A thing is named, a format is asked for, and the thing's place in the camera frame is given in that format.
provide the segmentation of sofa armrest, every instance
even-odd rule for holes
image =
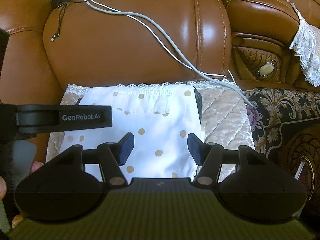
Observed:
[[[10,34],[0,78],[6,104],[59,104],[62,89],[44,50],[42,33],[51,0],[0,0],[0,28]],[[45,161],[49,135],[32,142],[36,161]]]

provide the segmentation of brown leather sofa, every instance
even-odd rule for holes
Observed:
[[[93,87],[199,78],[173,60],[139,23],[84,3],[68,4],[60,37],[51,41],[61,8],[52,11],[50,1],[0,0],[0,28],[10,33],[0,79],[4,103],[59,104],[67,84],[73,83]],[[288,50],[299,19],[285,0],[97,1],[149,16],[199,70],[227,74],[230,69],[243,89],[314,89]],[[320,0],[291,1],[309,23],[320,27]],[[271,60],[275,70],[259,76],[257,69]],[[45,161],[48,136],[33,140],[37,161]]]
[[[285,0],[222,0],[232,31],[230,70],[243,89],[270,87],[319,90],[305,81],[300,59],[288,50],[299,27],[299,18]],[[320,0],[289,0],[305,20],[320,28]],[[274,61],[274,71],[259,75]]]

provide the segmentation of floral patterned fabric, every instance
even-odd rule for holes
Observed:
[[[292,138],[297,132],[291,125],[281,131],[281,124],[296,121],[296,126],[301,127],[301,120],[320,117],[320,93],[255,88],[246,91],[245,96],[254,105],[254,108],[247,106],[254,146],[267,158],[274,148],[286,143],[284,133],[286,138]],[[320,123],[320,119],[312,119],[312,123]]]

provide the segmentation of pink flower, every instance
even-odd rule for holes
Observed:
[[[254,131],[256,129],[256,124],[258,120],[262,119],[262,114],[259,113],[256,109],[254,109],[251,106],[246,106],[247,108],[247,114],[251,126],[251,130]]]

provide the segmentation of lace doily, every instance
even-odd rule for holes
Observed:
[[[291,4],[297,13],[300,25],[289,47],[295,51],[295,56],[300,58],[300,65],[306,81],[315,87],[320,85],[320,29],[310,25],[302,17],[295,5]]]
[[[230,82],[227,79],[223,79],[221,81],[226,83],[226,84],[229,84],[229,85],[233,86],[235,89],[238,89],[239,91],[241,91],[240,88],[236,85],[235,82]],[[147,85],[147,84],[139,84],[139,85],[130,84],[130,85],[127,85],[127,86],[119,84],[119,85],[116,85],[116,87],[156,87],[156,86],[165,86],[165,85],[179,85],[179,84],[182,84],[182,83],[183,82],[179,81],[179,82],[175,82],[175,83],[164,82],[162,84],[151,84],[151,85]],[[188,82],[186,82],[186,84],[187,85],[193,85],[197,90],[219,89],[219,88],[225,89],[226,88],[223,85],[219,85],[219,84],[216,84],[216,83],[214,83],[212,81],[207,81],[207,80],[199,81],[199,82],[188,81]],[[79,95],[79,96],[83,96],[90,89],[92,89],[92,88],[77,86],[77,85],[73,84],[73,85],[68,85],[66,93],[73,93],[73,94],[76,94],[76,95]]]

